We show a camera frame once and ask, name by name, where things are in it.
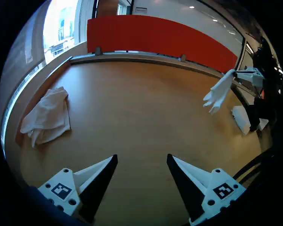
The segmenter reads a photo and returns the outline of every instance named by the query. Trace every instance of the white cloth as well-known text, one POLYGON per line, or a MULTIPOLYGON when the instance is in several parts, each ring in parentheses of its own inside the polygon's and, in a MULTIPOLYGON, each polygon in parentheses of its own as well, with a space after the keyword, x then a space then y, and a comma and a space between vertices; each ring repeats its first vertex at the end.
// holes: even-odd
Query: white cloth
POLYGON ((204 107, 213 104, 212 108, 209 111, 211 114, 219 111, 222 103, 224 102, 225 97, 228 94, 229 89, 231 88, 234 72, 234 69, 229 70, 203 98, 204 101, 207 101, 207 103, 203 105, 204 107))
POLYGON ((39 103, 25 116, 21 133, 31 137, 32 147, 51 141, 70 130, 69 115, 63 87, 49 89, 39 103))
MULTIPOLYGON (((251 123, 249 122, 245 108, 243 106, 234 106, 232 110, 232 115, 234 116, 235 121, 239 126, 239 128, 241 129, 242 133, 244 135, 247 135, 250 130, 251 123)), ((262 131, 264 127, 267 125, 268 120, 267 119, 259 119, 259 120, 260 120, 259 129, 262 131)))

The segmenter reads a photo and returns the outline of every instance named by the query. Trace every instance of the glass window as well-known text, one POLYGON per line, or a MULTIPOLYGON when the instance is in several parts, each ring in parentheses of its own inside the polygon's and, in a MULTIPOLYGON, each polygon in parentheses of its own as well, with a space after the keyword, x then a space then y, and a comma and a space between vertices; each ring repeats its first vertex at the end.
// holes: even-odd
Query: glass window
POLYGON ((52 0, 45 17, 43 46, 48 64, 74 44, 74 18, 78 0, 52 0))
POLYGON ((117 15, 126 15, 126 14, 127 14, 127 7, 119 2, 117 7, 117 15))

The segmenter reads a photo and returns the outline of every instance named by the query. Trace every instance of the white wall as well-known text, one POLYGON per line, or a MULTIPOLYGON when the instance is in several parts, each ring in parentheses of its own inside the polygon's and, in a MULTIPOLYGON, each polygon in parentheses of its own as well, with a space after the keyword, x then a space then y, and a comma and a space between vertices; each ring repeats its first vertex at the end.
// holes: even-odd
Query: white wall
POLYGON ((40 85, 45 81, 47 76, 62 62, 64 62, 70 56, 86 55, 87 42, 78 44, 77 46, 65 51, 56 59, 52 60, 47 64, 40 72, 38 72, 34 78, 27 84, 24 90, 19 95, 12 112, 9 116, 6 134, 5 134, 5 156, 11 171, 17 174, 17 178, 21 176, 20 169, 20 156, 21 148, 15 142, 15 135, 20 123, 21 117, 24 113, 26 106, 28 105, 30 99, 34 95, 35 91, 40 87, 40 85))
POLYGON ((159 17, 187 25, 220 42, 237 57, 241 54, 242 36, 218 13, 196 0, 135 0, 133 14, 159 17), (147 8, 147 13, 135 13, 136 7, 147 8))

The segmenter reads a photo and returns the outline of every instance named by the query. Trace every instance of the red panel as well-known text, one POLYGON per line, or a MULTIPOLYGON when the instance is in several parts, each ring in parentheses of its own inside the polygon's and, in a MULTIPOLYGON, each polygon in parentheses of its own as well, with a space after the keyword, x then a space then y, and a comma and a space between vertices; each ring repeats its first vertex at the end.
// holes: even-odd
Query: red panel
POLYGON ((186 59, 227 72, 237 57, 228 48, 186 25, 157 17, 119 15, 88 20, 88 52, 136 50, 186 59))

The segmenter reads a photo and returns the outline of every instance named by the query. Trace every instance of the wall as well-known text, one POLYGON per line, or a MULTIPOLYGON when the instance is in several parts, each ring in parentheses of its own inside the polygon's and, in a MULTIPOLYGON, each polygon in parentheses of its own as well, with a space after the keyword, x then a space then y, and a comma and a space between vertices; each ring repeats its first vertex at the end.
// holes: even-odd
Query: wall
POLYGON ((96 17, 114 16, 117 14, 118 0, 99 0, 96 17))
POLYGON ((241 54, 242 36, 218 13, 196 0, 135 0, 133 14, 164 18, 187 25, 220 42, 237 57, 241 54), (136 7, 147 8, 147 13, 136 13, 136 7))
POLYGON ((238 31, 241 32, 241 34, 245 38, 245 41, 249 43, 253 51, 254 52, 257 51, 257 48, 260 46, 260 44, 254 38, 246 34, 246 32, 240 26, 240 24, 238 24, 238 22, 231 16, 231 14, 225 8, 223 8, 220 4, 218 4, 214 0, 202 0, 202 1, 213 7, 216 11, 221 13, 228 21, 230 21, 238 29, 238 31))
POLYGON ((18 174, 17 176, 21 175, 20 155, 22 150, 15 142, 15 135, 26 106, 28 105, 30 99, 32 98, 33 94, 38 89, 38 87, 44 82, 46 77, 58 65, 60 65, 70 56, 78 56, 85 54, 87 54, 86 42, 80 43, 77 46, 62 53, 56 59, 52 60, 49 64, 47 64, 42 70, 40 70, 40 72, 38 72, 37 75, 34 76, 34 78, 32 78, 32 80, 27 84, 27 86, 17 99, 8 119, 5 134, 6 160, 8 162, 9 167, 11 168, 11 171, 18 174))

